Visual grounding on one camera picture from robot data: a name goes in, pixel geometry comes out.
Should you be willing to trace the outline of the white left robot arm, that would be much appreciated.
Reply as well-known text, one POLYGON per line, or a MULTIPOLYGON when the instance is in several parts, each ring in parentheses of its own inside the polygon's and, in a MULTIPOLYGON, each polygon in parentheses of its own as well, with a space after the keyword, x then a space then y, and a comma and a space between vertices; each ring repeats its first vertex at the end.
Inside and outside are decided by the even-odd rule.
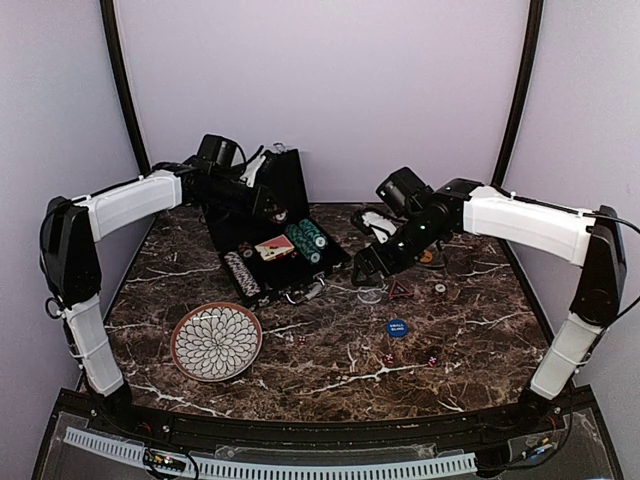
POLYGON ((282 222, 288 209, 259 181, 263 163, 260 153, 248 157, 237 142, 207 134, 197 153, 182 163, 160 162, 149 173, 98 193, 49 202, 39 232, 39 263, 58 307, 52 316, 63 319, 70 351, 95 393, 110 398, 129 391, 101 314, 97 243, 184 203, 282 222))

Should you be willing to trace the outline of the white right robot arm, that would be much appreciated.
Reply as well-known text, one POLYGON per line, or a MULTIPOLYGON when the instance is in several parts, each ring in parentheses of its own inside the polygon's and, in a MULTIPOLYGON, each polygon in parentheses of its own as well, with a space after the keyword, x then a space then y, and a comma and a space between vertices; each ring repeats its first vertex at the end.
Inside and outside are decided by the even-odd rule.
POLYGON ((354 257, 356 286, 375 285, 407 270, 429 246, 455 233, 515 242, 580 267, 567 318, 527 388, 534 395, 510 413, 517 432, 534 432, 549 416, 546 400, 561 393, 599 339, 625 313, 622 220, 607 206, 596 211, 564 207, 461 178, 434 190, 408 167, 393 172, 376 193, 403 222, 394 226, 376 211, 361 212, 356 225, 376 240, 354 257))

